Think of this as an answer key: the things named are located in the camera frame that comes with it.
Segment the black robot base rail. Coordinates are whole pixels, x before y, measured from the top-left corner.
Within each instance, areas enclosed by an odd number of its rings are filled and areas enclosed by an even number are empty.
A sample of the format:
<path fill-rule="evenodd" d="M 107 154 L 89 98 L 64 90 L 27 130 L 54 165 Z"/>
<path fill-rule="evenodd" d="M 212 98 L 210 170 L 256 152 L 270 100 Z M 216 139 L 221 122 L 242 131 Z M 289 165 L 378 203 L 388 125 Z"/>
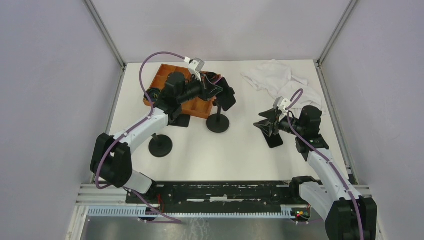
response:
<path fill-rule="evenodd" d="M 281 206 L 307 206 L 290 180 L 272 181 L 155 181 L 128 204 L 160 204 L 166 214 L 278 213 Z"/>

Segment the black round base phone stand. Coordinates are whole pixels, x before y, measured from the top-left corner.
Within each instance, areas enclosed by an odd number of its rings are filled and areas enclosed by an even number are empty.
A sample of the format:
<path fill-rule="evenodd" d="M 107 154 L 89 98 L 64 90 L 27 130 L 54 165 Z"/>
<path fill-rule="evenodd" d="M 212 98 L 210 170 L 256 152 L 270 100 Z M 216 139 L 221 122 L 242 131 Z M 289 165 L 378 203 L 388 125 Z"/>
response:
<path fill-rule="evenodd" d="M 206 127 L 213 133 L 221 134 L 226 132 L 230 127 L 229 119 L 222 114 L 222 107 L 219 105 L 218 100 L 212 102 L 214 107 L 217 107 L 217 113 L 211 114 L 206 119 Z"/>

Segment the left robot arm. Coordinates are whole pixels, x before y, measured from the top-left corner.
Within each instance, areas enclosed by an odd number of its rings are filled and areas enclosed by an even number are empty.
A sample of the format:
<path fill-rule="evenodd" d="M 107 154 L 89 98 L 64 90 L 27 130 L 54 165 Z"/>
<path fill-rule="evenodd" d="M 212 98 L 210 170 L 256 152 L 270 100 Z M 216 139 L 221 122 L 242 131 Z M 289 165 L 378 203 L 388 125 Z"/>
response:
<path fill-rule="evenodd" d="M 156 200 L 154 180 L 134 170 L 132 156 L 146 140 L 176 121 L 184 103 L 196 98 L 208 102 L 223 96 L 225 77 L 213 72 L 200 72 L 199 77 L 193 74 L 187 79 L 182 72 L 171 72 L 145 116 L 114 135 L 102 133 L 97 137 L 90 170 L 99 190 L 114 186 L 137 192 L 145 204 Z"/>

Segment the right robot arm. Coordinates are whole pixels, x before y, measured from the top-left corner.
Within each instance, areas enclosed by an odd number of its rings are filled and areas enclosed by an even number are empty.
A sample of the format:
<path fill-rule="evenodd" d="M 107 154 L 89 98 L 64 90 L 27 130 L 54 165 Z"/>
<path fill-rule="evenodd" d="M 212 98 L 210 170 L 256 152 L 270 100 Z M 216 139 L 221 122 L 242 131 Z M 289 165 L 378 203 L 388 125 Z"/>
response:
<path fill-rule="evenodd" d="M 330 147 L 320 133 L 322 111 L 305 106 L 296 118 L 277 107 L 259 113 L 263 119 L 254 123 L 267 137 L 280 132 L 295 136 L 297 151 L 318 175 L 323 185 L 309 177 L 293 178 L 289 199 L 295 204 L 306 201 L 324 220 L 330 240 L 375 240 L 378 207 L 371 197 L 364 197 L 335 163 Z"/>

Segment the purple edged black phone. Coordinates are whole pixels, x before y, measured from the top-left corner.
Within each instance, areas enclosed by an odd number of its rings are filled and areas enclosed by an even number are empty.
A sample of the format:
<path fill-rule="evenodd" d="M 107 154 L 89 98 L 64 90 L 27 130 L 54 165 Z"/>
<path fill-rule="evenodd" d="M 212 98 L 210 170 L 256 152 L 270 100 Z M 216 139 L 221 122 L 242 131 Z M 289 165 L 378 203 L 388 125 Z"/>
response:
<path fill-rule="evenodd" d="M 222 88 L 222 92 L 218 93 L 215 97 L 217 104 L 226 112 L 237 102 L 235 91 L 229 86 L 225 77 L 220 77 L 214 84 Z"/>

